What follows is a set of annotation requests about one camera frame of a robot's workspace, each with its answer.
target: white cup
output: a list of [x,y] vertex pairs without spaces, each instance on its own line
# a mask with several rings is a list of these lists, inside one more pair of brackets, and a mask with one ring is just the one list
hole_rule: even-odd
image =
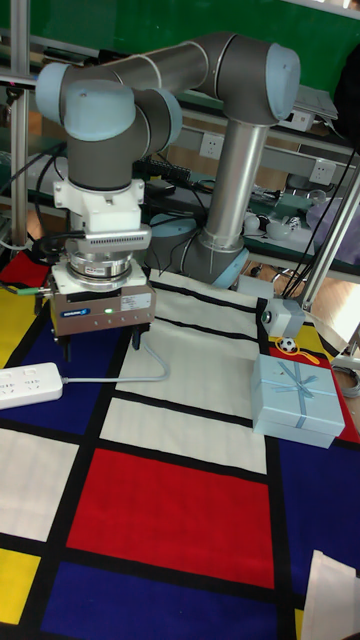
[[272,240],[284,240],[290,233],[290,227],[281,222],[270,222],[266,227],[266,233]]
[[260,227],[260,220],[255,215],[250,215],[245,218],[244,229],[245,233],[254,233]]

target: black cable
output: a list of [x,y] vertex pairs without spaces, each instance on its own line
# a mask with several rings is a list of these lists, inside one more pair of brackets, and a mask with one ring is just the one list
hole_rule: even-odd
[[159,277],[162,276],[162,274],[167,271],[168,269],[170,269],[171,265],[172,265],[172,258],[173,258],[173,253],[175,251],[175,249],[177,249],[178,247],[181,247],[182,244],[184,244],[184,242],[187,242],[189,238],[185,238],[184,240],[182,240],[181,242],[179,242],[178,244],[176,244],[170,251],[170,262],[169,264],[165,267],[165,269],[163,269],[161,271],[161,273],[159,272]]
[[0,282],[0,288],[1,289],[5,289],[5,291],[8,291],[9,293],[14,293],[17,296],[17,291],[16,289],[11,289],[10,287],[8,287],[4,282]]
[[200,229],[196,229],[195,233],[190,238],[190,241],[189,241],[188,245],[185,247],[184,253],[181,256],[180,271],[184,275],[185,275],[185,260],[187,258],[187,254],[189,253],[189,249],[190,249],[192,243],[194,242],[196,236],[199,235],[199,233],[200,233]]
[[63,144],[63,142],[58,142],[58,144],[54,144],[52,147],[49,147],[49,149],[46,149],[45,151],[39,153],[37,156],[35,156],[35,158],[32,158],[32,160],[29,160],[29,162],[27,162],[21,169],[19,169],[19,171],[14,173],[14,175],[12,175],[7,182],[5,182],[5,184],[0,189],[0,196],[4,193],[4,191],[6,191],[6,189],[9,189],[9,187],[11,187],[11,184],[14,182],[14,180],[17,180],[18,177],[21,176],[21,174],[27,171],[30,167],[32,167],[35,162],[41,160],[41,158],[43,158],[44,156],[49,155],[49,153],[51,154],[53,151],[56,151],[59,146]]
[[65,180],[65,178],[63,178],[63,176],[61,175],[61,173],[60,173],[59,169],[57,168],[57,163],[56,163],[57,159],[58,159],[58,156],[55,156],[55,160],[54,160],[54,169],[55,169],[56,173],[58,174],[58,176],[59,176],[60,180],[63,180],[63,181],[64,181],[64,180]]
[[154,227],[159,227],[162,224],[168,224],[176,220],[194,220],[194,216],[172,216],[170,220],[160,220],[160,222],[155,222],[154,224],[150,223],[150,227],[154,229]]
[[[290,278],[289,282],[287,283],[287,285],[286,285],[286,287],[285,287],[284,291],[282,292],[282,295],[283,295],[283,297],[284,297],[284,298],[286,298],[286,297],[288,297],[288,296],[289,296],[289,289],[290,289],[290,285],[292,284],[293,280],[295,279],[295,274],[299,271],[299,269],[300,269],[301,265],[303,264],[304,258],[306,257],[307,252],[308,252],[308,250],[309,250],[309,247],[311,246],[311,243],[313,242],[313,240],[314,240],[314,238],[315,238],[315,235],[316,235],[316,233],[317,233],[317,230],[318,230],[318,228],[319,228],[320,224],[322,223],[323,219],[325,218],[325,216],[326,216],[327,212],[329,211],[329,209],[330,209],[330,207],[331,207],[332,203],[334,202],[334,199],[335,199],[335,197],[336,197],[336,194],[338,193],[338,191],[339,191],[339,189],[340,189],[340,187],[341,187],[341,184],[342,184],[342,182],[343,182],[343,180],[344,180],[344,178],[345,178],[345,175],[346,175],[346,173],[347,173],[347,172],[348,172],[348,170],[349,170],[350,164],[351,164],[351,162],[352,162],[352,161],[353,161],[353,159],[354,159],[355,153],[356,153],[356,148],[353,150],[353,152],[352,152],[352,154],[351,154],[351,156],[350,156],[350,158],[349,158],[349,160],[348,160],[348,163],[347,163],[347,165],[346,165],[346,167],[345,167],[345,169],[344,169],[344,171],[343,171],[343,174],[342,174],[342,176],[341,176],[341,178],[340,178],[340,180],[339,180],[339,182],[338,182],[338,184],[337,184],[337,187],[336,187],[336,189],[335,189],[335,191],[334,191],[333,195],[331,196],[331,198],[330,198],[330,200],[329,200],[329,202],[328,202],[327,206],[325,207],[325,210],[324,210],[324,212],[323,212],[323,214],[322,214],[321,218],[318,220],[318,223],[317,223],[317,225],[316,225],[316,227],[315,227],[314,231],[313,231],[313,232],[312,232],[312,234],[311,234],[311,238],[310,238],[310,240],[309,240],[309,242],[308,242],[308,244],[307,244],[307,246],[306,246],[306,249],[305,249],[304,253],[302,254],[302,256],[301,256],[301,258],[300,258],[300,260],[299,260],[299,263],[298,263],[298,265],[297,265],[296,269],[294,270],[293,275],[291,276],[291,278]],[[301,273],[301,274],[299,274],[299,276],[298,276],[298,278],[297,278],[296,280],[297,280],[297,281],[299,281],[299,283],[300,283],[300,282],[303,280],[303,274],[302,274],[302,273]]]
[[296,289],[301,285],[304,279],[311,272],[312,267],[315,264],[315,258],[317,257],[317,252],[313,255],[310,262],[306,265],[306,267],[299,273],[296,277],[295,282],[291,285],[290,289],[287,292],[287,297],[290,297],[293,293],[295,293]]
[[[167,162],[167,164],[169,164],[170,167],[174,168],[174,165],[170,162],[170,160],[165,158],[165,156],[163,156],[161,153],[157,153],[157,155],[159,156],[159,158],[161,158],[161,160],[163,160],[163,162]],[[208,211],[207,211],[204,203],[202,202],[201,198],[199,197],[198,193],[196,193],[196,189],[195,189],[194,185],[191,182],[188,182],[187,180],[179,180],[179,182],[182,182],[184,185],[186,185],[187,187],[190,188],[190,190],[193,192],[195,198],[199,202],[202,210],[204,211],[205,216],[207,217]]]

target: black line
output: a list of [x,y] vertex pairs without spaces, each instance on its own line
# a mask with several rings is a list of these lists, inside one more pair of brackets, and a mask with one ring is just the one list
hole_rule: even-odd
[[294,593],[293,594],[294,609],[299,609],[300,611],[304,611],[305,600],[306,600],[306,596],[300,595],[299,593]]
[[203,576],[185,571],[177,571],[176,569],[167,569],[165,567],[144,564],[133,560],[123,560],[122,558],[99,555],[88,551],[80,551],[79,549],[70,549],[69,547],[66,548],[64,561],[94,569],[102,569],[112,573],[121,573],[151,581],[165,582],[190,589],[223,593],[240,598],[251,598],[262,602],[275,602],[273,589],[266,589],[265,587],[257,587],[240,582],[231,582],[230,580],[222,580],[221,578],[212,578],[211,576]]
[[[107,377],[117,377],[119,368],[125,359],[130,340],[131,329],[125,329],[115,347]],[[104,383],[95,403],[88,427],[82,438],[82,444],[76,455],[63,497],[55,515],[42,559],[30,590],[19,627],[23,637],[33,634],[38,638],[39,629],[50,598],[59,563],[71,529],[77,505],[83,490],[86,476],[98,443],[105,416],[111,401],[115,383]]]
[[211,411],[210,409],[201,409],[200,407],[180,404],[179,402],[172,402],[170,400],[160,400],[159,398],[152,398],[151,396],[142,396],[139,393],[132,393],[131,391],[115,389],[113,397],[119,398],[120,400],[128,400],[129,402],[139,402],[140,404],[146,404],[149,407],[158,407],[159,409],[169,409],[170,411],[177,411],[178,413],[199,416],[200,418],[207,418],[209,420],[220,420],[221,422],[229,422],[230,424],[240,424],[242,427],[247,427],[249,429],[252,429],[253,426],[252,420],[249,418],[232,416],[228,413]]
[[330,344],[330,342],[325,340],[325,338],[322,337],[321,333],[318,332],[318,336],[320,338],[320,342],[324,347],[325,351],[327,351],[328,353],[330,353],[331,356],[336,358],[336,356],[339,355],[340,351],[338,349],[335,349],[335,347],[333,347],[332,344]]
[[349,449],[350,451],[360,451],[360,442],[350,442],[349,440],[341,440],[341,438],[335,438],[331,446],[339,447],[340,449]]
[[18,367],[34,345],[35,340],[39,337],[40,333],[44,329],[46,323],[50,318],[50,305],[46,302],[41,309],[39,315],[35,318],[32,325],[29,327],[21,342],[16,349],[12,352],[5,367]]
[[185,467],[187,469],[195,469],[205,473],[214,473],[218,476],[231,476],[240,480],[248,480],[249,482],[257,482],[267,484],[267,475],[258,473],[257,471],[249,471],[242,467],[232,467],[217,462],[206,462],[197,458],[188,458],[176,453],[168,453],[167,451],[159,451],[158,449],[145,449],[143,447],[135,447],[130,444],[121,442],[113,442],[112,440],[101,439],[97,445],[98,449],[106,451],[116,451],[117,453],[126,453],[127,455],[136,456],[137,458],[145,458],[147,460],[157,460],[167,464],[174,464],[177,467]]
[[18,553],[41,557],[45,544],[45,542],[40,542],[39,540],[30,540],[30,538],[0,533],[0,549],[7,549],[8,551],[17,551]]
[[82,436],[78,433],[70,433],[49,427],[38,427],[37,425],[26,422],[17,422],[15,420],[9,420],[8,418],[2,418],[1,414],[0,428],[17,431],[18,433],[27,433],[31,436],[38,436],[39,438],[47,438],[48,440],[56,440],[57,442],[67,442],[68,444],[79,445],[82,441]]
[[242,304],[235,304],[233,302],[228,302],[227,300],[218,300],[217,298],[211,298],[210,296],[205,296],[202,293],[198,293],[197,291],[191,291],[190,289],[184,289],[183,287],[173,287],[169,284],[163,284],[161,282],[153,282],[150,281],[150,284],[154,289],[161,289],[162,291],[172,291],[174,293],[181,293],[184,296],[192,296],[201,302],[208,302],[209,304],[214,304],[217,307],[230,307],[230,309],[236,309],[237,311],[244,311],[245,313],[256,313],[255,308],[245,307]]
[[58,633],[47,633],[45,631],[38,631],[35,635],[29,635],[17,625],[0,622],[0,640],[85,640],[85,638],[63,636]]
[[259,298],[256,305],[256,326],[258,330],[258,342],[260,353],[262,355],[268,356],[270,354],[269,351],[269,336],[265,331],[264,325],[261,322],[261,316],[265,310],[267,305],[267,300],[263,298]]
[[274,583],[277,596],[278,640],[296,640],[290,548],[281,477],[279,441],[277,438],[265,436],[265,446],[274,559]]
[[162,322],[169,322],[169,324],[173,324],[176,327],[185,327],[187,329],[195,329],[196,331],[201,331],[202,333],[210,333],[214,336],[222,336],[223,338],[231,338],[232,340],[248,340],[249,342],[255,342],[257,344],[256,338],[252,338],[251,336],[248,336],[245,333],[231,333],[229,331],[219,331],[217,329],[210,329],[209,327],[201,327],[198,324],[186,324],[186,322],[169,320],[169,318],[160,318],[159,316],[155,316],[155,318],[156,320],[161,320]]

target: blue rectangle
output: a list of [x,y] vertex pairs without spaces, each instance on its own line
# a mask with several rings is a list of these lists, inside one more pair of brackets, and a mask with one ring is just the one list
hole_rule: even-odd
[[293,589],[305,595],[315,549],[360,567],[360,451],[279,445]]
[[276,640],[275,605],[62,563],[42,631],[86,640]]
[[[68,378],[101,378],[106,376],[121,329],[94,331],[71,336],[71,362],[66,362],[62,349],[55,344],[49,321],[21,364],[55,362],[61,376]],[[100,384],[69,384],[62,398],[53,402],[5,409],[2,418],[39,427],[83,434],[88,425]]]

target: light blue joint cap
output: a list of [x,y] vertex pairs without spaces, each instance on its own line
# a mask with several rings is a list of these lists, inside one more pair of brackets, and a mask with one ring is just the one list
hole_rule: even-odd
[[66,69],[70,65],[53,62],[40,72],[35,90],[37,108],[45,118],[60,121],[60,92]]
[[154,91],[160,93],[169,110],[170,135],[165,145],[167,147],[169,144],[173,144],[180,135],[180,131],[182,129],[182,110],[175,96],[173,96],[170,91],[167,91],[166,89],[154,89]]
[[228,289],[235,282],[241,269],[243,268],[246,260],[248,259],[249,251],[245,247],[240,251],[236,258],[226,267],[226,269],[220,273],[220,275],[214,280],[212,285],[218,287],[218,289]]
[[300,83],[300,60],[292,49],[272,44],[266,58],[266,89],[275,118],[285,120],[296,100]]
[[66,94],[65,129],[73,138],[98,142],[115,138],[135,120],[134,94],[111,80],[73,82]]

